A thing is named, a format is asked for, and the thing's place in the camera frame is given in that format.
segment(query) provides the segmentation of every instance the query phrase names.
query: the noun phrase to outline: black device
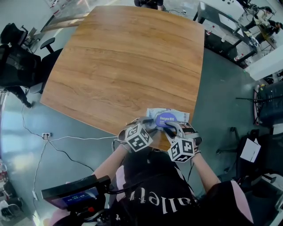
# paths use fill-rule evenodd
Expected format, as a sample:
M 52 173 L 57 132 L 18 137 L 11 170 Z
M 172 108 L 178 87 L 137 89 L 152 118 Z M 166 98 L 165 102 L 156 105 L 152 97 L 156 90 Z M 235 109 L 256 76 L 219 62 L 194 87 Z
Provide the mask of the black device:
M 98 225 L 111 225 L 109 209 L 104 209 L 105 193 L 110 192 L 108 176 L 97 179 L 95 175 L 81 180 L 42 190 L 42 197 L 52 205 L 70 211 L 70 215 L 59 220 L 55 225 L 82 225 L 95 222 Z

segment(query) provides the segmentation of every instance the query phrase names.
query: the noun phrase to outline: screen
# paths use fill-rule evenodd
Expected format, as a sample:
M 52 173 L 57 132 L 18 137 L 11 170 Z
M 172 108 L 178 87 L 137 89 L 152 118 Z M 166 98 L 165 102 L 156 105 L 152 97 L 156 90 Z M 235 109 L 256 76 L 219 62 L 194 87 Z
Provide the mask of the screen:
M 66 197 L 53 199 L 51 200 L 51 203 L 60 209 L 66 209 L 69 206 L 72 206 L 88 199 L 97 199 L 97 196 L 98 192 L 97 189 L 94 187 L 82 192 L 71 194 Z

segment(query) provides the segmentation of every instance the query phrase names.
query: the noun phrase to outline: white paper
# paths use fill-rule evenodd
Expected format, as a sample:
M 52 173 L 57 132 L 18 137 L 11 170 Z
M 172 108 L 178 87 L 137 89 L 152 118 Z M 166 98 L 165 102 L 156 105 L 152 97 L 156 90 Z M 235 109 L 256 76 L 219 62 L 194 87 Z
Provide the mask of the white paper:
M 232 20 L 230 20 L 229 18 L 223 16 L 222 14 L 218 14 L 219 15 L 219 19 L 220 19 L 220 22 L 225 24 L 226 26 L 228 26 L 229 28 L 235 30 L 236 29 L 236 24 L 235 22 L 233 22 Z
M 257 155 L 260 151 L 260 145 L 247 139 L 245 147 L 242 151 L 240 158 L 243 158 L 249 162 L 255 162 Z

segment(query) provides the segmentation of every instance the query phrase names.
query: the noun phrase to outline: strap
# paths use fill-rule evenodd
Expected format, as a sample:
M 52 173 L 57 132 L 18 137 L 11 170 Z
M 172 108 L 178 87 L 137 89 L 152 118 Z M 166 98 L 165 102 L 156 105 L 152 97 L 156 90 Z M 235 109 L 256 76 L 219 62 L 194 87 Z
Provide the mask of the strap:
M 195 130 L 193 128 L 183 128 L 183 132 L 191 132 L 194 133 Z
M 198 132 L 191 133 L 191 134 L 186 134 L 186 135 L 185 135 L 185 138 L 186 138 L 186 139 L 190 139 L 190 138 L 191 138 L 191 139 L 194 139 L 194 138 L 198 138 L 198 137 L 200 137 Z

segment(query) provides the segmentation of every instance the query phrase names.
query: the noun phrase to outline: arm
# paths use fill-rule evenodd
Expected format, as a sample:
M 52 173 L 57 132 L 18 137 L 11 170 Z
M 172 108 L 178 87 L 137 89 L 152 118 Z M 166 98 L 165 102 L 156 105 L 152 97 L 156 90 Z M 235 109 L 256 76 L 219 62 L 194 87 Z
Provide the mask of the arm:
M 134 0 L 134 5 L 140 7 L 141 6 L 140 0 Z
M 120 167 L 121 162 L 127 155 L 128 151 L 122 146 L 119 147 L 112 153 L 94 172 L 93 174 L 97 178 L 108 175 L 112 180 L 115 177 L 117 169 Z
M 257 13 L 257 17 L 260 20 L 260 22 L 264 25 L 267 25 L 267 21 L 264 20 L 262 17 L 265 15 L 265 12 L 263 10 L 259 10 L 259 12 Z
M 163 11 L 163 0 L 158 0 L 157 1 L 157 9 L 159 11 Z
M 192 161 L 195 164 L 195 167 L 199 173 L 200 179 L 202 180 L 206 193 L 213 187 L 213 185 L 220 183 L 220 180 L 209 167 L 207 162 L 203 159 L 200 153 L 197 153 L 192 158 Z

